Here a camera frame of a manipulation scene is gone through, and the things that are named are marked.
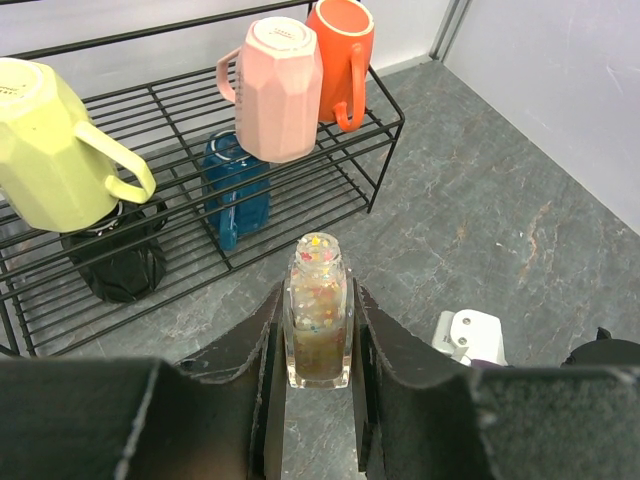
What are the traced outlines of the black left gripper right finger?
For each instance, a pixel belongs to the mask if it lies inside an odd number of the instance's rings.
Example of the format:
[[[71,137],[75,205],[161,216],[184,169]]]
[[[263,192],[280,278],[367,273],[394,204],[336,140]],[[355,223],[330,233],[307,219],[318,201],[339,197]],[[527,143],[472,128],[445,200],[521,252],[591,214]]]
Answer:
[[[635,479],[639,366],[465,366],[356,285],[352,391],[370,479]]]

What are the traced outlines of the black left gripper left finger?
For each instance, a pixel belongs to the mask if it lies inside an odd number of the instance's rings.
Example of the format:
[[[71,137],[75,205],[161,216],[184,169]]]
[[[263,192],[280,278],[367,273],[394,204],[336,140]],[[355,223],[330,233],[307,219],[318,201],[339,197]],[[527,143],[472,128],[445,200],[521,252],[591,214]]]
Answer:
[[[286,379],[282,289],[177,362],[1,365],[5,479],[277,479]]]

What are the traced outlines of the glitter nail polish bottle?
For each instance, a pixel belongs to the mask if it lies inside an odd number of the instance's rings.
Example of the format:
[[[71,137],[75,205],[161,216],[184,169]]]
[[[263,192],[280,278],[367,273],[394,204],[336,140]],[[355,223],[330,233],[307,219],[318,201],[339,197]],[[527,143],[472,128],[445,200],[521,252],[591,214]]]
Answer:
[[[348,258],[325,232],[303,235],[283,284],[282,321],[288,381],[299,389],[349,385],[354,284]]]

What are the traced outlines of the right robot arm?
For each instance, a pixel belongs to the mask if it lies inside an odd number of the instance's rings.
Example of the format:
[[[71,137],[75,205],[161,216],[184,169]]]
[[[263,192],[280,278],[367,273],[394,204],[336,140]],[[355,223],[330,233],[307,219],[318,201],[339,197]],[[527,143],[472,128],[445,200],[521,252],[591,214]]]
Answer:
[[[610,331],[598,327],[596,338],[571,351],[562,366],[639,366],[640,345],[612,337]]]

